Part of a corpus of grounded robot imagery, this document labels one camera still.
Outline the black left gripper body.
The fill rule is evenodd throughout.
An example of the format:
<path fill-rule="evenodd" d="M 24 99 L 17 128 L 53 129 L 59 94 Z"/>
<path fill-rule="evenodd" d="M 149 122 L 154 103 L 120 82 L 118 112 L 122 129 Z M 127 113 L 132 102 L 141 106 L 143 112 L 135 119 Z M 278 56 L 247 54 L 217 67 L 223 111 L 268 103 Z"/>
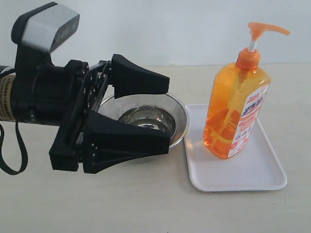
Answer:
<path fill-rule="evenodd" d="M 49 53 L 17 47 L 11 110 L 18 122 L 58 127 L 49 151 L 54 170 L 77 171 L 82 161 L 77 140 L 89 112 L 99 109 L 110 67 L 110 61 L 89 67 L 79 60 L 58 67 Z"/>

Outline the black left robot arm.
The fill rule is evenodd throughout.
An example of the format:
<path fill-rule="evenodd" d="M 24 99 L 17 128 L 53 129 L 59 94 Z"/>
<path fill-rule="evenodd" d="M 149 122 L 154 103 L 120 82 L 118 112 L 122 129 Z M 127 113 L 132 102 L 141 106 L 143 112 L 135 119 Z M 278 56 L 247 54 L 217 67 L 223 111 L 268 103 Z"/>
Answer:
<path fill-rule="evenodd" d="M 18 46 L 14 67 L 0 68 L 0 119 L 57 126 L 49 156 L 54 170 L 95 174 L 113 165 L 166 154 L 170 136 L 99 113 L 109 86 L 114 97 L 161 95 L 167 76 L 139 67 L 120 54 L 90 67 L 70 60 L 55 66 L 51 55 Z"/>

